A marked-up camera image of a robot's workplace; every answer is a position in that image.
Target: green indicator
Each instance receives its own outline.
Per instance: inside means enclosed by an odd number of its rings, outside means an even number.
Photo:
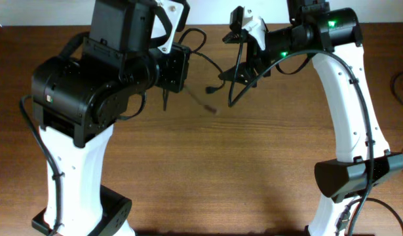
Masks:
[[[337,24],[337,22],[336,22],[335,20],[332,20],[332,21],[329,21],[329,22],[328,22],[328,25],[329,25],[331,28],[334,28],[336,24]]]

